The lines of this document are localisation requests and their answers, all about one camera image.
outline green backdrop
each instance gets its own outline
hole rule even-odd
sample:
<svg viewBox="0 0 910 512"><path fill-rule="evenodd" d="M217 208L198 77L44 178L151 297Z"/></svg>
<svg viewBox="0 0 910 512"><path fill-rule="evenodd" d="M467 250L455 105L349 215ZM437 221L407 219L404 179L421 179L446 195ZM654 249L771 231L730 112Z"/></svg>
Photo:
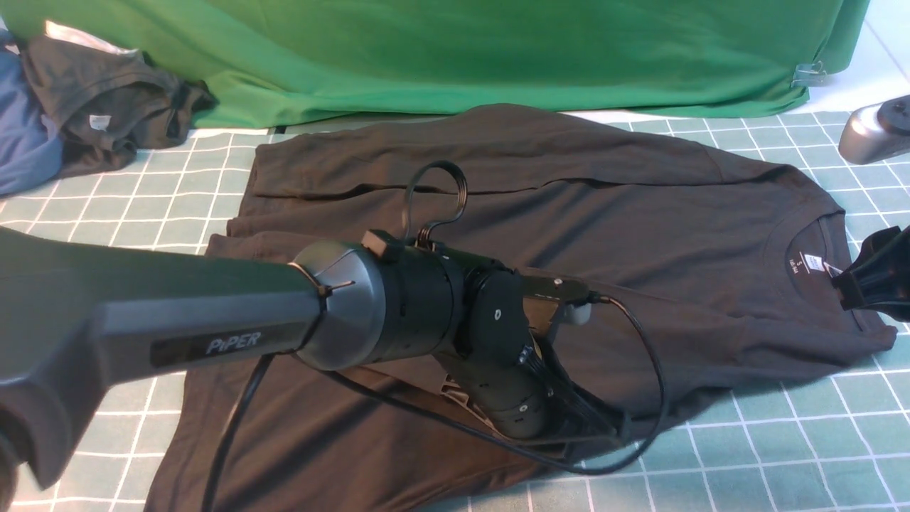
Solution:
<svg viewBox="0 0 910 512"><path fill-rule="evenodd" d="M806 101L801 63L849 63L869 0L0 0L146 51L221 101L200 127L509 102L700 117Z"/></svg>

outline grid mat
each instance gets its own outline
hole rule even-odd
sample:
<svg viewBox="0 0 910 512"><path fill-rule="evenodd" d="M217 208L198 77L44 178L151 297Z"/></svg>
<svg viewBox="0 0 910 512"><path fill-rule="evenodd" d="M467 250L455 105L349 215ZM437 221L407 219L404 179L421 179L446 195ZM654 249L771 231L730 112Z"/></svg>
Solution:
<svg viewBox="0 0 910 512"><path fill-rule="evenodd" d="M850 166L836 150L849 114L619 123L790 163L847 210L854 257L887 226L910 225L910 156ZM238 211L255 147L290 135L192 138L128 169L65 179L0 201L0 225L64 241L199 254ZM603 477L556 476L432 512L910 512L910 339L801 387L731 394ZM61 482L24 470L14 512L137 512L177 426L183 375L112 390ZM589 461L600 466L621 454Z"/></svg>

